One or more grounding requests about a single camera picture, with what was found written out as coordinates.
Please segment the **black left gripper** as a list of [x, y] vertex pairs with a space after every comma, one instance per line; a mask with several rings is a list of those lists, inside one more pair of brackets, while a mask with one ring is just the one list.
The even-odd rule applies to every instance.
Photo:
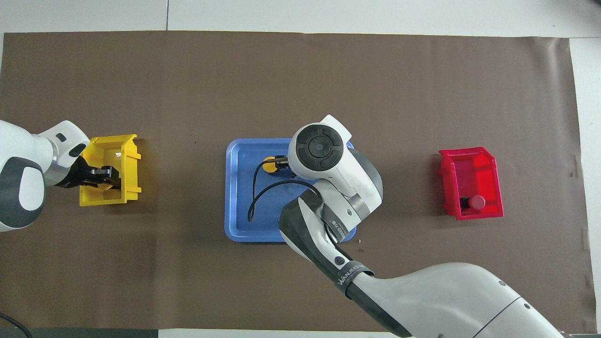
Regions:
[[113, 173], [114, 167], [110, 165], [100, 168], [90, 166], [85, 158], [80, 155], [69, 168], [67, 175], [56, 186], [61, 188], [92, 186], [100, 190], [120, 190], [122, 186], [121, 179], [112, 177]]

